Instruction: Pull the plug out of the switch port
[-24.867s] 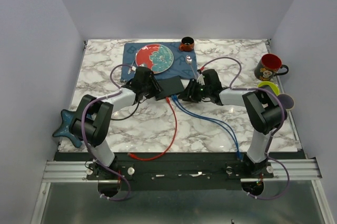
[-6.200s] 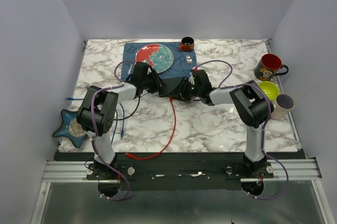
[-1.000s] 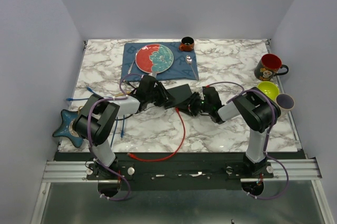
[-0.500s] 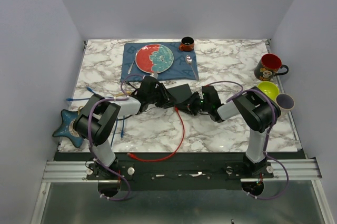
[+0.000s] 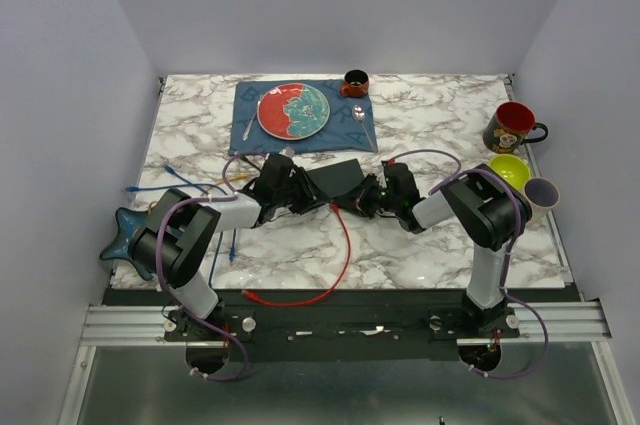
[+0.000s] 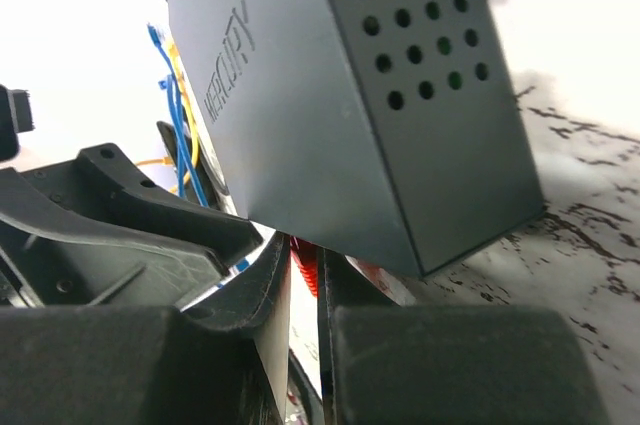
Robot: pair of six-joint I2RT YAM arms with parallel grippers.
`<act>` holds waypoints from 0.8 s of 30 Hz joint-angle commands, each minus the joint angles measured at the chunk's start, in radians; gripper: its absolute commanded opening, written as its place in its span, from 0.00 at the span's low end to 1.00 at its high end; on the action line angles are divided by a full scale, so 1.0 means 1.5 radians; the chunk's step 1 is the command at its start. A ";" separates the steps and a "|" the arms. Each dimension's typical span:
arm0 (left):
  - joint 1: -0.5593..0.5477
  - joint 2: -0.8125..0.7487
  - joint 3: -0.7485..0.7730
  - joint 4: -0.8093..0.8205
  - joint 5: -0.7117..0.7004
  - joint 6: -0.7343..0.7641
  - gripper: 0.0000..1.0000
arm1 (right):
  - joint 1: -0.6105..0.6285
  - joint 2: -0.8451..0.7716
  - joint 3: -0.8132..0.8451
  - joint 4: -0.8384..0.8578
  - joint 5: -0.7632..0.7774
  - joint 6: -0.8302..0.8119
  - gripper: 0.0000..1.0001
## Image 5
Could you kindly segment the black network switch box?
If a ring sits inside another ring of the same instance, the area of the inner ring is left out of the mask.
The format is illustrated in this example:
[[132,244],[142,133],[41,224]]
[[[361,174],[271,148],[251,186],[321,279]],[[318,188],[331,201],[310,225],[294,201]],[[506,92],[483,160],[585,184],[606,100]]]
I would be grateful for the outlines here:
[[311,184],[329,199],[347,194],[364,180],[364,174],[357,159],[307,170],[306,174]]

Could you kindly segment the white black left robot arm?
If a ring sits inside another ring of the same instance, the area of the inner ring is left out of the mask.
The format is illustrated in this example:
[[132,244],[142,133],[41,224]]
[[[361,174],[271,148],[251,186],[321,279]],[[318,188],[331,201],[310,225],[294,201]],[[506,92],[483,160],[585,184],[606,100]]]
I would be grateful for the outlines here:
[[259,227],[280,208],[304,214],[326,199],[309,172],[291,158],[273,154],[257,177],[227,195],[192,198],[177,189],[168,190],[159,209],[135,231],[127,251],[136,265],[156,275],[161,288],[189,314],[188,329],[197,338],[209,340],[220,332],[222,317],[215,310],[218,295],[199,269],[213,236]]

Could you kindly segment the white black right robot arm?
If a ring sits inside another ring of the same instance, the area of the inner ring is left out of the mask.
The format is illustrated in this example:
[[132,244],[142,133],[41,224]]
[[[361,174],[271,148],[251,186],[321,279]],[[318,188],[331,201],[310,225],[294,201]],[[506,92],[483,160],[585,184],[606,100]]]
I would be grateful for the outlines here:
[[339,208],[371,218],[392,214],[414,234],[455,217],[474,244],[471,279],[466,287],[472,303],[460,312],[460,324],[480,337],[496,325],[493,308],[507,300],[506,278],[515,243],[532,218],[526,199],[487,165],[460,172],[428,196],[422,196],[404,163],[383,163],[384,180],[368,175],[348,192],[332,199]]

